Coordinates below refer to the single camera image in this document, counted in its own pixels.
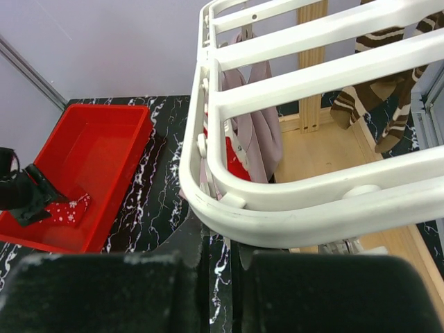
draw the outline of brown and white striped sock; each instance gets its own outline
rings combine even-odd
[[[361,0],[365,5],[373,0]],[[359,36],[356,39],[355,53],[374,49],[402,40],[404,28],[393,27]],[[399,79],[392,75],[386,78],[345,87],[333,102],[330,114],[339,127],[346,129],[366,112],[383,103],[395,90]]]
[[[428,33],[444,26],[444,13],[439,12],[421,20],[416,26],[413,36]],[[411,90],[426,70],[427,65],[409,71],[409,75],[398,84],[393,95],[398,97],[398,107],[381,136],[377,140],[376,153],[391,150],[404,136],[405,127],[410,115]]]

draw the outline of pink cloth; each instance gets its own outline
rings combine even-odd
[[[241,41],[242,35],[238,34],[234,39],[234,43]],[[270,77],[270,62],[260,62],[251,66],[248,84]],[[223,72],[222,90],[241,87],[245,84],[247,84],[245,78],[238,69]],[[267,183],[283,156],[282,133],[276,107],[273,106],[236,117],[232,119],[232,125],[242,148],[247,153],[248,173],[251,180],[253,182]],[[207,181],[203,164],[201,164],[200,168],[200,181]]]

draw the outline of wooden floor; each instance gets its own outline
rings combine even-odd
[[[321,125],[318,132],[300,134],[299,130],[282,133],[284,159],[275,174],[277,182],[291,182],[324,173],[355,167],[382,159],[367,140],[366,126],[341,130],[334,123]],[[420,273],[444,324],[444,281],[435,266],[416,226],[368,234],[361,238],[366,249],[386,246],[391,255],[410,262]],[[317,252],[317,247],[300,252]]]

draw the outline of white clip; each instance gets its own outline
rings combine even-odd
[[[205,90],[205,92],[208,91],[208,87],[210,86],[210,82],[208,81],[208,78],[204,78],[202,80],[202,84],[200,85],[202,87],[202,89]]]
[[[207,158],[207,138],[201,133],[197,136],[197,148],[202,158]]]
[[[247,3],[245,2],[242,9],[246,9],[247,7],[248,7]],[[242,42],[253,38],[253,25],[246,24],[245,26],[242,26],[241,27],[241,34],[242,34]]]

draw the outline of hanging clothes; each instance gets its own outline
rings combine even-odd
[[[361,0],[361,5],[371,1],[373,0]],[[442,27],[443,24],[443,12],[430,15],[418,23],[413,36],[428,33]],[[404,28],[401,27],[369,33],[356,39],[355,53],[398,42],[403,37]],[[404,135],[410,115],[411,90],[426,68],[427,65],[343,88],[333,102],[330,111],[333,120],[339,127],[346,129],[367,112],[371,112],[385,102],[388,97],[396,97],[398,107],[377,139],[375,146],[376,153],[385,153],[391,150]]]
[[[234,43],[239,42],[242,42],[241,33],[234,38]],[[270,77],[270,62],[259,62],[251,66],[248,84]],[[238,69],[223,72],[222,90],[245,84],[246,80]],[[282,133],[276,107],[235,117],[232,124],[242,148],[246,151],[251,181],[267,183],[283,156]]]

